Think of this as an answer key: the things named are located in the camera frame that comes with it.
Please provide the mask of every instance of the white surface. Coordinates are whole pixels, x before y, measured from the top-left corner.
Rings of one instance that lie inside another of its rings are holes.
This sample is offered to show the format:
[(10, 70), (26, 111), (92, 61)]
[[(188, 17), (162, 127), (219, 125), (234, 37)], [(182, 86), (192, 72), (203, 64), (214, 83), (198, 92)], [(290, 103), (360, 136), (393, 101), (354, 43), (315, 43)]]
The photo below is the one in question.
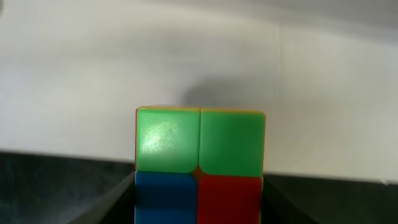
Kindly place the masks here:
[(269, 172), (398, 180), (395, 1), (6, 1), (0, 148), (134, 158), (136, 107), (267, 113)]

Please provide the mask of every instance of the white wall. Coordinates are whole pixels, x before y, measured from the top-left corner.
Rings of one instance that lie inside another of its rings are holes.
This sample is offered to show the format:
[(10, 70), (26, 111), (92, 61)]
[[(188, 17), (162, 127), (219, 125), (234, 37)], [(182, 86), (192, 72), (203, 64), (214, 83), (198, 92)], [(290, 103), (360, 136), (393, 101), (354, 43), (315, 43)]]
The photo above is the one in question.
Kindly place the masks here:
[(0, 148), (134, 158), (140, 105), (259, 108), (268, 172), (398, 180), (394, 0), (10, 0)]

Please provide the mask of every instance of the cube face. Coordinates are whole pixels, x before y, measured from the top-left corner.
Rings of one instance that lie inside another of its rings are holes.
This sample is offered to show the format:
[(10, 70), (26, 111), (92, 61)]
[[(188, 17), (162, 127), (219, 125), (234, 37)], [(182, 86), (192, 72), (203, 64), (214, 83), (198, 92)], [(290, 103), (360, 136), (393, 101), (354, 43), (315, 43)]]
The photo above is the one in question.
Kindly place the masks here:
[(262, 179), (208, 175), (198, 186), (198, 224), (258, 224)]
[(136, 173), (136, 224), (195, 224), (197, 183), (190, 174)]
[(188, 173), (198, 165), (199, 109), (139, 108), (136, 169)]
[(199, 165), (207, 174), (260, 177), (264, 113), (201, 110)]

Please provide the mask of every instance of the cube piece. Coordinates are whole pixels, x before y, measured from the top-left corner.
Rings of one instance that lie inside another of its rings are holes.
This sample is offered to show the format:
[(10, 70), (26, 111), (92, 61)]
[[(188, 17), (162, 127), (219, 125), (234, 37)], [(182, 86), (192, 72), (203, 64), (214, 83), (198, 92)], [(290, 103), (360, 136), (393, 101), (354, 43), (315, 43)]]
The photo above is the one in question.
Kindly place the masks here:
[(260, 177), (265, 114), (201, 109), (199, 166), (207, 174)]
[(195, 170), (199, 108), (139, 108), (136, 122), (137, 170), (178, 173)]
[(198, 186), (197, 224), (259, 224), (261, 177), (208, 175)]
[(137, 171), (135, 224), (195, 224), (197, 192), (190, 174)]

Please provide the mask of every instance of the puzzle cube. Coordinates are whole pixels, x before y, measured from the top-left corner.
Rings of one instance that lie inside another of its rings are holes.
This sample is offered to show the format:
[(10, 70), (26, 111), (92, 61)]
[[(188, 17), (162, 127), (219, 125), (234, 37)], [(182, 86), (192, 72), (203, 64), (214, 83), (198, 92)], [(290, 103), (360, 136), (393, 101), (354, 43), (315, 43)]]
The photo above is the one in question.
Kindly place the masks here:
[(138, 108), (136, 224), (258, 224), (265, 121), (259, 111)]

